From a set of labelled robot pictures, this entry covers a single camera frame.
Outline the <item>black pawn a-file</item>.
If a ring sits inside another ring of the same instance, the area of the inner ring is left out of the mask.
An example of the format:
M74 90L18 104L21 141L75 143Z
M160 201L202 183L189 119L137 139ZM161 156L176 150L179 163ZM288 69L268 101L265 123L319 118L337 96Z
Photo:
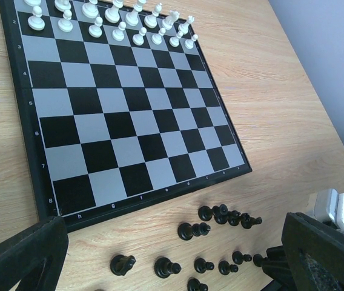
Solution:
M268 262L268 258L264 258L261 254L253 256L253 263L257 267L263 267Z

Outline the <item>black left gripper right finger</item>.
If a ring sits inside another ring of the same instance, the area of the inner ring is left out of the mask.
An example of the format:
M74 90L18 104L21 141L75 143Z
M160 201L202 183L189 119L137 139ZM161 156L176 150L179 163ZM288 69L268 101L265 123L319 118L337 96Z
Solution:
M287 213L282 243L297 290L344 290L344 234Z

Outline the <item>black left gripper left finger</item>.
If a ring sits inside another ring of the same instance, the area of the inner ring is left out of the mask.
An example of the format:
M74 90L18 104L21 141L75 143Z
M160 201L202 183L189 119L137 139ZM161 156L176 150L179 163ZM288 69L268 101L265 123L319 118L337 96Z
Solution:
M61 216L50 216L0 243L0 290L55 290L68 249Z

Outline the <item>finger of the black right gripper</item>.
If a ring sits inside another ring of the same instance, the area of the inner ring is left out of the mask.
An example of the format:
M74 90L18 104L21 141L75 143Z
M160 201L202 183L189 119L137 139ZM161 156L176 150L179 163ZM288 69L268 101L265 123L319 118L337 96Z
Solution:
M273 279L263 290L293 290L293 277L283 246L271 247L266 250L262 270Z

